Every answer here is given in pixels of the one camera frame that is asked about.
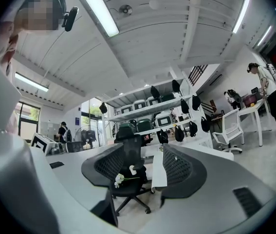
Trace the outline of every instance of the white ceiling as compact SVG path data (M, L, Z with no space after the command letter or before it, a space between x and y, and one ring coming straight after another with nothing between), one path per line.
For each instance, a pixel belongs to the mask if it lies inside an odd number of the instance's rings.
M98 22L83 0L66 0L68 10L79 7L70 32L60 28L47 36L20 34L14 69L50 88L45 93L15 81L20 90L64 110L93 97L115 97L171 79L172 63L189 73L193 65L234 60L240 43L253 45L275 14L267 0L251 0L245 28L233 35L243 0L200 0L200 4L194 4L196 0L157 0L157 10L150 8L150 0L104 1L120 31L112 38L96 26ZM118 13L124 4L132 7L129 17ZM197 21L188 20L195 10L199 11ZM192 27L193 39L188 41L186 34ZM185 47L189 52L181 61Z

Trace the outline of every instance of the white t-shirt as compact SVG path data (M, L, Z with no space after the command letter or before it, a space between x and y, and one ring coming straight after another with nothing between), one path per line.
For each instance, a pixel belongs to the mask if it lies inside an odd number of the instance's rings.
M261 83L263 78L267 79L265 91L266 91L266 95L269 96L271 93L273 93L276 90L276 84L274 82L273 76L271 75L270 71L263 66L258 67L258 75Z
M233 103L235 101L232 97L229 96L228 93L225 94L225 98L229 100L230 103Z

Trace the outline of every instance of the person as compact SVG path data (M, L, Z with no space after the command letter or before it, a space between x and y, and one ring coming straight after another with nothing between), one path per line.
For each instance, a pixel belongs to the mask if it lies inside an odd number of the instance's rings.
M224 96L227 102L233 107L233 109L239 108L239 110L241 110L240 103L237 103L232 97L230 97L227 91L224 92Z
M59 128L59 131L56 135L57 138L59 138L59 142L62 144L62 149L63 151L66 152L66 141L64 140L63 136L66 131L68 131L68 127L66 126L66 123L63 121L61 122L61 126Z
M0 67L12 82L11 59L16 52L20 32L50 32L57 30L66 12L65 0L24 0L17 8L9 8L0 21ZM6 131L18 134L15 114L10 117Z
M276 121L276 83L274 82L273 76L268 69L257 63L250 63L248 65L247 72L259 76L261 83L261 94L263 98L267 98L271 115Z

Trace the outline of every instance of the white office chair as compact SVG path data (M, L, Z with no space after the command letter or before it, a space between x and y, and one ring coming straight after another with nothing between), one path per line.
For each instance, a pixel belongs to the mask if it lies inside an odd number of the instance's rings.
M242 149L238 148L236 145L231 147L230 140L241 135L241 144L244 142L244 132L240 127L240 120L238 116L239 109L235 109L222 117L222 133L212 133L216 142L220 144L228 145L228 148L223 149L224 152L239 151L241 154Z

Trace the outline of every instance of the fluorescent tube light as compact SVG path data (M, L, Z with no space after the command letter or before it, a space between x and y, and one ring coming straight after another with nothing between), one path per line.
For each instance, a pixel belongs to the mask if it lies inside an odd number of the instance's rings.
M240 14L239 14L239 18L238 20L236 21L236 24L233 28L233 33L236 33L238 30L239 30L239 27L241 25L241 22L243 21L244 19L244 16L246 14L246 11L247 11L247 8L248 8L248 5L249 5L249 1L250 0L244 0L244 4L243 4L243 7L240 11Z
M258 43L258 46L259 46L260 44L262 44L263 40L266 38L266 36L268 35L268 33L270 32L271 29L272 29L272 26L270 26L270 27L268 28L268 30L265 32L265 34L264 34L263 37L261 38L260 42Z
M29 84L29 85L31 85L31 86L33 86L33 87L36 87L36 88L38 88L38 89L40 89L40 90L42 90L42 91L44 91L44 92L47 92L47 91L48 91L48 88L47 88L47 87L44 87L44 86L38 84L37 82L32 81L32 80L26 78L26 77L23 76L23 75L20 75L19 73L16 73L16 74L15 74L15 78L17 78L17 79L19 79L19 80L21 80L21 81L24 81L25 83L27 83L27 84Z
M103 0L86 0L109 37L115 36L119 30Z

